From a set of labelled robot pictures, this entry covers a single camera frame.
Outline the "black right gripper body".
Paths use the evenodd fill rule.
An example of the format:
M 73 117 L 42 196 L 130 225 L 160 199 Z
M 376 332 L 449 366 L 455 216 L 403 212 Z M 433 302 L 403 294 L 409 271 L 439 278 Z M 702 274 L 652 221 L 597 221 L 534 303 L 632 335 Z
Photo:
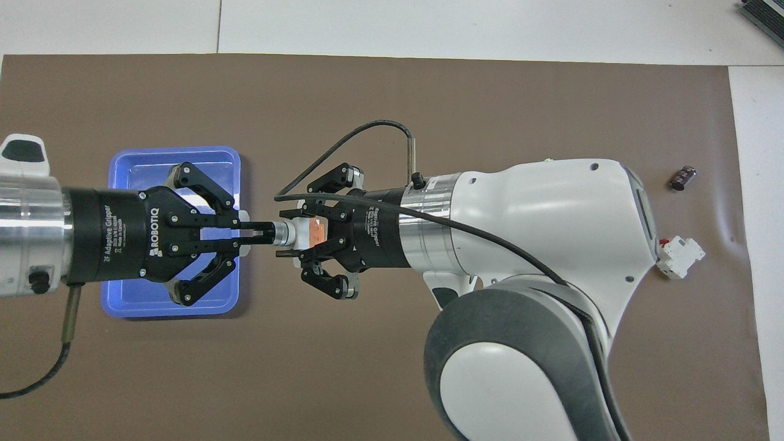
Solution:
M 351 229 L 360 268 L 410 267 L 401 243 L 397 213 L 376 205 L 356 205 Z

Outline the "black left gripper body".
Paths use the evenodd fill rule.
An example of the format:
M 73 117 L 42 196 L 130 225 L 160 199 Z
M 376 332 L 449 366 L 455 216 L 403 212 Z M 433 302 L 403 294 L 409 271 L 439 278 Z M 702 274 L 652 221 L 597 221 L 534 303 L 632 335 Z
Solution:
M 167 215 L 184 200 L 164 186 L 145 190 L 67 187 L 73 224 L 68 284 L 144 278 L 167 282 L 184 270 L 184 257 L 169 246 L 184 230 Z

